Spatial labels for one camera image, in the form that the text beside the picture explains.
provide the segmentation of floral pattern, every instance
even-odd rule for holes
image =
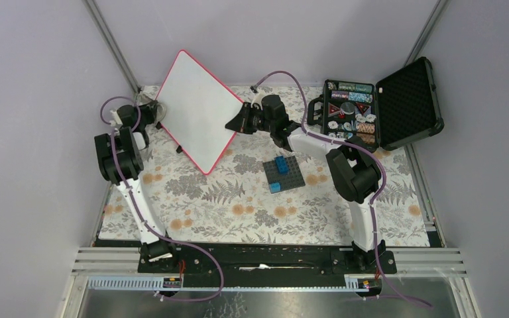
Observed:
[[[242,99],[248,87],[231,87]],[[303,115],[295,87],[261,87],[280,96],[290,118]],[[157,86],[142,94],[154,98]],[[321,87],[304,87],[307,99]],[[340,244],[352,241],[347,202],[335,191],[325,162],[276,147],[266,132],[238,134],[216,168],[203,175],[163,130],[148,127],[143,184],[153,210],[176,240],[276,244]],[[296,156],[306,186],[271,194],[262,163],[276,156]],[[410,167],[402,149],[377,150],[388,183],[377,200],[378,225],[389,246],[429,246]],[[104,208],[100,239],[137,240],[139,233],[125,200],[114,188]]]

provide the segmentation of lego baseplate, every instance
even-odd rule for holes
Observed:
[[[266,178],[268,179],[268,184],[280,184],[280,190],[273,191],[273,193],[291,190],[297,187],[304,187],[306,184],[296,157],[290,156],[285,157],[284,159],[286,159],[286,163],[288,165],[287,174],[280,174],[278,172],[275,160],[262,163],[264,173],[266,173]]]

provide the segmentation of red triangle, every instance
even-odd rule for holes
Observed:
[[[366,113],[366,111],[370,108],[370,105],[362,104],[362,103],[356,103],[356,107],[358,107],[358,110],[362,115]]]
[[[329,103],[329,116],[334,116],[336,114],[340,114],[341,109]]]

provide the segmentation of whiteboard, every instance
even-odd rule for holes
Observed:
[[[185,50],[176,55],[156,99],[167,109],[165,130],[209,174],[235,136],[225,124],[243,101]]]

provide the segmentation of red border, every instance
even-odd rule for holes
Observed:
[[[233,93],[229,87],[227,87],[222,81],[219,80],[219,78],[215,77],[215,75],[213,75],[212,72],[210,72],[207,68],[205,68],[204,65],[202,65],[202,63],[198,62],[198,60],[196,60],[196,58],[194,58],[192,55],[190,55],[190,53],[188,53],[186,50],[180,50],[178,51],[178,53],[176,54],[176,57],[174,58],[174,61],[172,61],[172,65],[170,66],[170,69],[168,70],[168,73],[167,73],[167,76],[165,78],[165,80],[163,81],[163,84],[161,85],[161,87],[159,87],[159,91],[157,92],[157,95],[155,96],[155,100],[157,100],[157,98],[159,97],[159,93],[161,93],[161,89],[163,89],[163,86],[165,85],[165,82],[170,74],[170,71],[172,71],[172,67],[174,66],[174,63],[176,62],[176,59],[178,59],[178,56],[180,55],[180,53],[186,53],[186,55],[188,55],[191,59],[193,59],[196,63],[198,63],[198,65],[200,65],[209,75],[211,75],[218,83],[220,83],[223,87],[225,87],[225,89],[227,89],[229,91],[229,93],[233,94],[233,96],[235,96],[241,103],[243,102],[243,100],[237,96],[237,94]],[[180,144],[176,138],[174,138],[174,136],[170,133],[170,131],[165,128],[166,132],[168,133],[168,135],[177,143],[177,144]],[[211,169],[208,171],[208,172],[204,172],[202,170],[202,168],[200,168],[200,166],[198,166],[198,163],[196,163],[196,161],[194,161],[194,159],[192,159],[192,157],[188,154],[188,152],[186,152],[185,149],[182,149],[182,152],[184,152],[186,154],[186,156],[188,156],[188,158],[190,158],[190,160],[192,160],[192,162],[198,167],[198,169],[200,169],[200,171],[204,174],[204,175],[208,175],[210,174],[213,169],[215,168],[215,165],[217,165],[217,163],[220,161],[221,157],[223,157],[223,153],[227,150],[227,148],[229,147],[229,145],[231,144],[231,141],[233,141],[235,135],[237,133],[234,132],[233,135],[231,136],[231,138],[229,139],[229,142],[227,142],[227,144],[225,145],[225,147],[223,148],[223,151],[221,152],[221,154],[219,155],[219,157],[217,157],[215,163],[213,164],[213,166],[211,167]]]

